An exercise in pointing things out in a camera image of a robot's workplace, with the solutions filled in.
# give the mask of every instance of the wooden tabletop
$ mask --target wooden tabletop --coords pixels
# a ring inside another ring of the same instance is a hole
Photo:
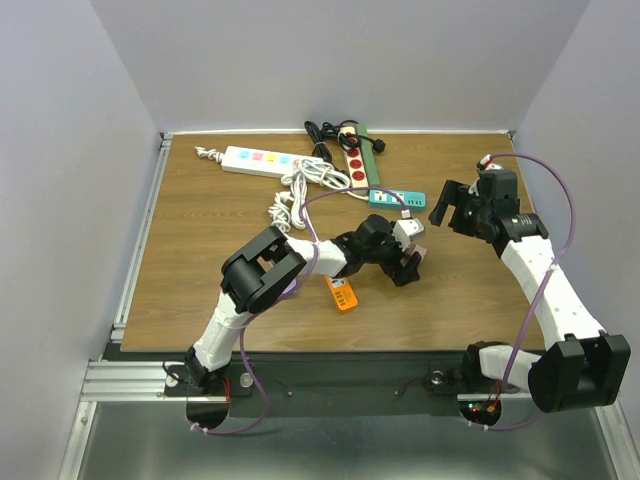
[[[312,277],[294,299],[255,320],[247,348],[262,351],[448,350],[480,340],[513,343],[528,303],[518,283],[483,241],[427,221],[445,180],[470,183],[475,164],[490,152],[510,151],[506,135],[383,135],[387,149],[376,163],[383,185],[425,192],[420,244],[428,249],[421,279],[395,287],[380,267],[365,265],[350,278],[356,310],[341,314],[325,280]],[[276,178],[222,171],[199,159],[194,146],[224,151],[228,145],[308,155],[306,135],[178,135],[162,180],[153,222],[122,342],[125,351],[183,351],[204,331],[218,299],[220,268],[270,224],[267,208]],[[344,165],[337,147],[336,165]],[[501,162],[517,170],[514,160]],[[522,210],[530,211],[520,184]],[[309,195],[320,193],[310,186]],[[374,210],[346,195],[310,207],[321,239],[354,230]],[[307,232],[292,232],[309,238]],[[542,348],[535,325],[525,347]]]

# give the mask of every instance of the power outlet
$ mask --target power outlet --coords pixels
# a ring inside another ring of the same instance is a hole
[[[392,190],[392,192],[397,194],[413,212],[421,212],[427,207],[427,196],[422,192],[403,190]],[[380,190],[369,191],[369,207],[381,210],[402,210],[402,205],[395,197]]]

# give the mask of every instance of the orange power strip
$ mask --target orange power strip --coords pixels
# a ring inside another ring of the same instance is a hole
[[[346,278],[329,277],[324,277],[324,279],[327,281],[327,285],[329,285],[329,290],[331,291],[331,295],[333,295],[333,299],[336,301],[338,310],[346,313],[358,306],[358,299],[349,284],[349,280]]]

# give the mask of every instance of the gray wall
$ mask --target gray wall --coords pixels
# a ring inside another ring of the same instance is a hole
[[[158,127],[515,128],[588,0],[91,0]]]
[[[0,9],[0,478],[57,478],[157,155],[84,0]]]
[[[640,3],[592,0],[516,135],[519,151],[562,173],[578,207],[563,267],[592,314],[635,353],[622,403],[640,441]],[[541,169],[522,165],[536,209],[564,242],[568,212]]]

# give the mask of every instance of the green power strip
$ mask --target green power strip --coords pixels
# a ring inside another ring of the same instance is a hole
[[[356,133],[358,135],[369,136],[367,133],[366,125],[358,123],[356,125]],[[362,155],[362,163],[364,163],[364,171],[367,174],[367,180],[369,180],[369,186],[379,187],[380,176],[378,175],[378,169],[376,168],[376,162],[373,159],[373,150],[371,149],[370,142],[362,142],[360,146],[360,153]]]

